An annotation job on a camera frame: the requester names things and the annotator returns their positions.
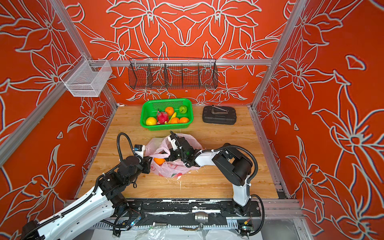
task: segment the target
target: white wire basket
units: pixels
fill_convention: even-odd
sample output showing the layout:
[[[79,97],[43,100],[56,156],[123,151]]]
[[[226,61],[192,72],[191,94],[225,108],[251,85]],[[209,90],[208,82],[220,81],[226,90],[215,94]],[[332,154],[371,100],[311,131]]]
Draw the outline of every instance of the white wire basket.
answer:
[[[74,97],[97,97],[112,74],[106,60],[101,68],[90,67],[88,61],[79,62],[79,67],[71,77],[63,80],[64,85]]]

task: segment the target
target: black wire basket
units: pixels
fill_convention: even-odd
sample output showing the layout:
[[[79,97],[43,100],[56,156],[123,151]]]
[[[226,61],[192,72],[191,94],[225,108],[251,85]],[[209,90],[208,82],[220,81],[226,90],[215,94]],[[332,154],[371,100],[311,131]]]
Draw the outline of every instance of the black wire basket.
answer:
[[[215,59],[171,58],[152,60],[131,58],[128,71],[133,89],[215,89]]]

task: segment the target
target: red wall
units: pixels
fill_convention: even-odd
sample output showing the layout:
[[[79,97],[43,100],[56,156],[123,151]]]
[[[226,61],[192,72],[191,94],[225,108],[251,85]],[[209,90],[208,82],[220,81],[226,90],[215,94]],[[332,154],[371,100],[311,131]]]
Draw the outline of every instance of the red wall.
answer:
[[[55,88],[79,56],[47,1],[2,1],[0,144]]]
[[[63,0],[94,59],[270,58],[294,5],[292,0],[110,2]],[[219,87],[210,91],[133,90],[127,69],[119,67],[108,86],[122,104],[162,98],[249,104],[265,71],[266,66],[219,68]]]
[[[44,0],[2,1],[0,42],[1,144],[80,54]],[[0,168],[0,239],[16,239],[75,197],[111,114],[103,93],[64,93]]]
[[[310,0],[257,110],[316,239],[384,238],[384,4]]]

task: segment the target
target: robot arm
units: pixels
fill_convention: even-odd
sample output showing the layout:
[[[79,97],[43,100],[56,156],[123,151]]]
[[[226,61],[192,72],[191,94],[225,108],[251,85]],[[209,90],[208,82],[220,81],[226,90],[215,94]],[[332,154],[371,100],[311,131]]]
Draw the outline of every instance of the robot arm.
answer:
[[[225,143],[221,148],[212,150],[193,149],[184,137],[178,137],[171,131],[168,137],[172,148],[168,161],[174,161],[181,158],[186,166],[202,167],[205,165],[217,166],[223,175],[232,183],[233,201],[237,204],[235,211],[239,215],[245,215],[248,212],[248,201],[251,198],[249,188],[251,186],[251,168],[252,161],[241,153],[237,148]],[[255,172],[257,173],[257,162],[255,160]]]
[[[127,137],[133,156],[122,158],[119,138]],[[246,149],[239,146],[224,144],[213,150],[193,149],[184,137],[178,137],[171,131],[169,136],[172,148],[167,161],[182,159],[185,166],[216,165],[233,185],[233,208],[238,215],[244,216],[249,211],[250,180],[257,173],[256,159]],[[85,195],[53,216],[37,222],[30,221],[22,231],[22,240],[72,240],[77,235],[101,220],[129,208],[122,191],[129,184],[136,185],[141,174],[150,172],[150,158],[144,157],[145,146],[132,146],[125,133],[118,135],[118,153],[120,163],[106,174],[99,176],[95,187]],[[252,161],[238,149],[245,151],[255,163],[251,174]]]
[[[141,173],[150,172],[150,161],[143,157],[144,150],[145,146],[135,145],[132,148],[134,156],[121,157],[120,163],[100,175],[95,187],[86,194],[47,219],[28,222],[23,226],[21,239],[72,240],[101,220],[129,208],[121,192],[130,184],[135,186]]]

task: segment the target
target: banana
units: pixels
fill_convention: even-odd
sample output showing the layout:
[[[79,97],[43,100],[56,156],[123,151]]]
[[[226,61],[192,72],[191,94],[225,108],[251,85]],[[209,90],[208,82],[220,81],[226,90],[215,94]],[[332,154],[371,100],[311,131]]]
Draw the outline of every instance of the banana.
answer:
[[[169,122],[172,120],[172,118],[176,117],[176,112],[173,113],[172,117],[170,118]]]

